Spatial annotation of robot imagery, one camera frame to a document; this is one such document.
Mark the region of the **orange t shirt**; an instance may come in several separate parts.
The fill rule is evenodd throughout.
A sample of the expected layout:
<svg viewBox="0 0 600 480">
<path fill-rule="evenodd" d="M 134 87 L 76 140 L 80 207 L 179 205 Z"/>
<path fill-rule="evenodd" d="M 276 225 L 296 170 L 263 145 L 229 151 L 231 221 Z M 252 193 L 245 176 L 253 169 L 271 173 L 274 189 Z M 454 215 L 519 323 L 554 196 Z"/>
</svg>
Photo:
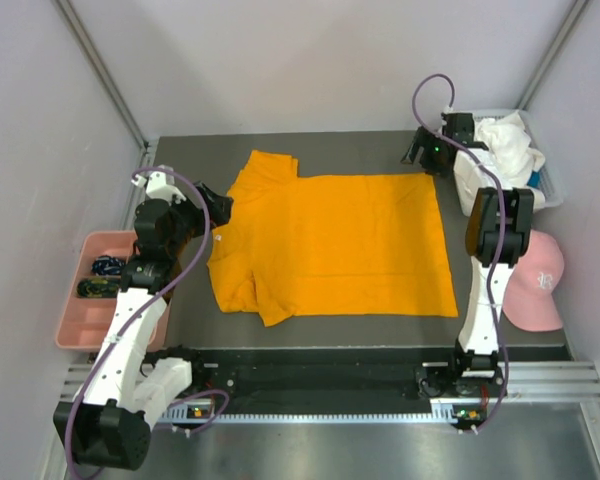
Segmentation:
<svg viewBox="0 0 600 480">
<path fill-rule="evenodd" d="M 303 177 L 287 154 L 253 151 L 229 189 L 208 269 L 225 313 L 266 326 L 300 316 L 458 313 L 431 176 Z"/>
</svg>

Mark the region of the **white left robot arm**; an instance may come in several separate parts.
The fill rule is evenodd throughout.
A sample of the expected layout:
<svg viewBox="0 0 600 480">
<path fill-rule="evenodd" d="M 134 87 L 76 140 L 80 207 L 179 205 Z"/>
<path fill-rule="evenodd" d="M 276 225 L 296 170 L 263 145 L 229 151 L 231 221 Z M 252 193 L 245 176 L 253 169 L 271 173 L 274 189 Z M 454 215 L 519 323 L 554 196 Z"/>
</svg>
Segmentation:
<svg viewBox="0 0 600 480">
<path fill-rule="evenodd" d="M 231 218 L 231 198 L 202 183 L 192 189 L 199 205 L 167 186 L 149 191 L 135 210 L 136 239 L 121 273 L 109 330 L 73 400 L 59 402 L 53 415 L 71 471 L 79 465 L 134 471 L 170 409 L 204 399 L 197 413 L 211 423 L 221 411 L 216 397 L 229 397 L 221 389 L 204 389 L 207 374 L 198 354 L 188 349 L 157 353 L 150 374 L 138 377 L 172 290 L 188 272 L 180 254 L 191 239 L 209 239 Z"/>
</svg>

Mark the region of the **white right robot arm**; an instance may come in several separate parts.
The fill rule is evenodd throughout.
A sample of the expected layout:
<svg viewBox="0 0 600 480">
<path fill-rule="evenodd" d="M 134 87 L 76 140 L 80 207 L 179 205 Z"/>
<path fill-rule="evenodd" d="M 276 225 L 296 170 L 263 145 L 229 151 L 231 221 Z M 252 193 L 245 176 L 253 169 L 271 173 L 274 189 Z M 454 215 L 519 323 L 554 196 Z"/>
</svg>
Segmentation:
<svg viewBox="0 0 600 480">
<path fill-rule="evenodd" d="M 422 367 L 417 373 L 421 394 L 430 398 L 467 396 L 491 385 L 506 392 L 509 355 L 500 320 L 505 293 L 516 265 L 528 250 L 534 195 L 529 189 L 507 188 L 487 162 L 486 144 L 474 139 L 470 113 L 446 110 L 434 131 L 421 125 L 403 156 L 418 159 L 431 174 L 448 174 L 458 154 L 483 175 L 465 234 L 472 266 L 471 290 L 463 326 L 449 363 Z"/>
</svg>

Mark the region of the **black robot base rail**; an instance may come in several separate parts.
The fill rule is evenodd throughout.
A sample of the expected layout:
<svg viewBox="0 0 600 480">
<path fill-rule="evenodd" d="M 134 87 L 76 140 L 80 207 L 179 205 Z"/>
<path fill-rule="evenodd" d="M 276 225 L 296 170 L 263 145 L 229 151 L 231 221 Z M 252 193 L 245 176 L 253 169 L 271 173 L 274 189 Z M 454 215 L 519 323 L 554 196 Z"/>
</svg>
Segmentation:
<svg viewBox="0 0 600 480">
<path fill-rule="evenodd" d="M 339 347 L 194 349 L 167 347 L 145 363 L 175 357 L 192 365 L 186 393 L 223 389 L 227 414 L 328 415 L 424 413 L 435 398 L 423 396 L 417 373 L 445 366 L 443 348 Z"/>
</svg>

